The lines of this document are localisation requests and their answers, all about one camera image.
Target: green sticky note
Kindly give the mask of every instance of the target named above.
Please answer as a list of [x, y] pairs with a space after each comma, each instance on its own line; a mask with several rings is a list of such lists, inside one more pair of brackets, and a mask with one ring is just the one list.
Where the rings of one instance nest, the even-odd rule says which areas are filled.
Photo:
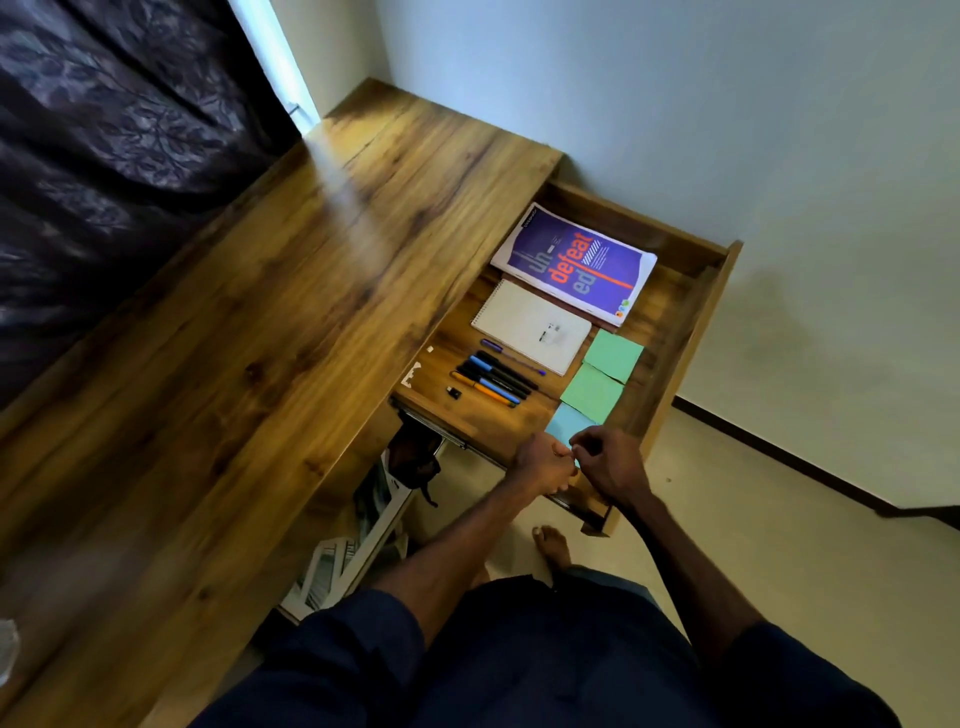
[[620, 399], [621, 392], [623, 385], [620, 382], [613, 381], [585, 362], [560, 399], [594, 422], [603, 423]]
[[590, 348], [587, 349], [584, 361], [605, 375], [626, 384], [642, 352], [643, 347], [630, 339], [614, 336], [600, 329]]

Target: purple book cover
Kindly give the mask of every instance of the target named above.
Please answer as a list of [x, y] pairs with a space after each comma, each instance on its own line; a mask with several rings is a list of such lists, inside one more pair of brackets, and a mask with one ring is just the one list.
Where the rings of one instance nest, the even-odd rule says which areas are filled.
[[533, 204], [492, 264], [620, 326], [657, 257]]

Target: stack of papers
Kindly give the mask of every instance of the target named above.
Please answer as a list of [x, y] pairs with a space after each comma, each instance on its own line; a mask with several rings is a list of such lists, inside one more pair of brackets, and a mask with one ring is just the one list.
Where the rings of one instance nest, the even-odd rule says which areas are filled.
[[642, 352], [643, 347], [629, 339], [598, 331], [546, 431], [569, 445], [577, 432], [605, 422]]

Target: paper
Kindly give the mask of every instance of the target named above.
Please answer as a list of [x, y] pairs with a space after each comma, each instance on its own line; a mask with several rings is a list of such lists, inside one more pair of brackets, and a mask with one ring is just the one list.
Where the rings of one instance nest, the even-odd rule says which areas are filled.
[[600, 329], [590, 344], [584, 361], [624, 384], [630, 378], [643, 347], [630, 339]]
[[500, 281], [471, 322], [560, 376], [590, 333], [590, 322], [508, 280]]
[[587, 429], [597, 423], [586, 415], [582, 415], [566, 402], [561, 402], [557, 411], [553, 413], [553, 419], [546, 426], [548, 434], [553, 435], [564, 445], [570, 447], [570, 438], [582, 429]]
[[620, 382], [585, 362], [560, 399], [594, 422], [603, 423], [620, 399], [621, 392], [623, 385]]

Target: window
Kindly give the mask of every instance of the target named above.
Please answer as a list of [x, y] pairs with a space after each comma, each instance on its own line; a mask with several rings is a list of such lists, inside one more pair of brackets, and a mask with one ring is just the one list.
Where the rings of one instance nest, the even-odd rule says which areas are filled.
[[310, 92], [269, 0], [229, 0], [256, 58], [301, 134], [320, 123]]

